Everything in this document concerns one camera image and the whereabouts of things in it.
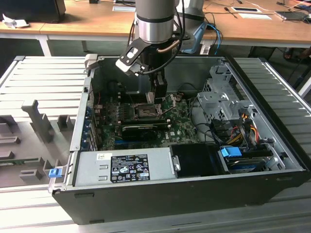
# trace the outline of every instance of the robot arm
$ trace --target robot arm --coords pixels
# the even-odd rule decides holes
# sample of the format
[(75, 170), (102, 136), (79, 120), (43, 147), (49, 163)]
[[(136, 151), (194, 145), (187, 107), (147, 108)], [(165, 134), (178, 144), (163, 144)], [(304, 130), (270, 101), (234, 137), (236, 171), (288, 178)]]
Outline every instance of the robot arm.
[[(203, 3), (204, 0), (180, 0), (176, 12), (174, 0), (136, 0), (139, 37), (116, 65), (128, 75), (149, 75), (152, 89), (148, 101), (161, 102), (166, 95), (164, 67), (179, 51), (194, 52), (200, 43), (206, 28)], [(174, 18), (178, 21), (175, 30)]]

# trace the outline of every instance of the green circuit board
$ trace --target green circuit board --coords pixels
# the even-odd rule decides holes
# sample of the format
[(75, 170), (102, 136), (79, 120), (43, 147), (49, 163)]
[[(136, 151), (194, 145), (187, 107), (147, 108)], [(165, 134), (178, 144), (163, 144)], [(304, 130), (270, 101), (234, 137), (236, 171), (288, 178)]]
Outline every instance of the green circuit board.
[(162, 115), (147, 113), (145, 117), (149, 119), (170, 119), (171, 127), (167, 130), (156, 131), (156, 137), (147, 141), (127, 141), (122, 138), (120, 121), (121, 111), (124, 116), (123, 120), (133, 119), (137, 117), (134, 112), (134, 104), (139, 106), (144, 103), (118, 103), (116, 101), (107, 101), (103, 103), (103, 124), (101, 124), (101, 138), (103, 142), (102, 150), (125, 150), (125, 149), (142, 149), (142, 148), (160, 148), (168, 147), (172, 144), (185, 144), (199, 142), (196, 130), (189, 118), (189, 102), (180, 100), (173, 107), (173, 99), (171, 96), (161, 103)]

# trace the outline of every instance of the paper on desk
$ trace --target paper on desk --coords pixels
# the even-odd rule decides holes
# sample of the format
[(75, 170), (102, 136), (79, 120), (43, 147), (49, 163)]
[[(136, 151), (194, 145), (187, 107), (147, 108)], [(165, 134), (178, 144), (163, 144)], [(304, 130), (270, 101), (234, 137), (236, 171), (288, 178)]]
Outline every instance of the paper on desk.
[(11, 19), (11, 18), (8, 18), (7, 16), (5, 16), (4, 14), (2, 14), (3, 16), (3, 20), (2, 20), (2, 23), (4, 23), (7, 27), (9, 28), (21, 28), (21, 27), (27, 27), (29, 26), (29, 24), (26, 23), (25, 20), (23, 19)]
[(239, 13), (239, 15), (242, 18), (255, 18), (255, 19), (271, 19), (267, 15), (261, 15), (261, 14), (245, 14), (245, 13)]

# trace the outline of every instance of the computer case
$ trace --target computer case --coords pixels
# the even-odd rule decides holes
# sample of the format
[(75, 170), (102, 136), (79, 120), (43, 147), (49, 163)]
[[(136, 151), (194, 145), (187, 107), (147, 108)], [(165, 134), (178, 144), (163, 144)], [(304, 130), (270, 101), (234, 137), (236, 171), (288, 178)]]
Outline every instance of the computer case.
[(1, 0), (0, 15), (13, 19), (58, 23), (65, 16), (64, 0)]

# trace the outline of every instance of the yellow wire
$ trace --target yellow wire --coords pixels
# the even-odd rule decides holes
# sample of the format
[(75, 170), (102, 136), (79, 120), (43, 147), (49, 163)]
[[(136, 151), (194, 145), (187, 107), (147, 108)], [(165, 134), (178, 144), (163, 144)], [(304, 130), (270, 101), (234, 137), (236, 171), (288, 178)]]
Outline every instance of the yellow wire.
[(228, 144), (231, 144), (237, 140), (239, 140), (242, 137), (242, 134), (239, 134), (237, 137), (233, 138), (230, 142), (228, 142)]

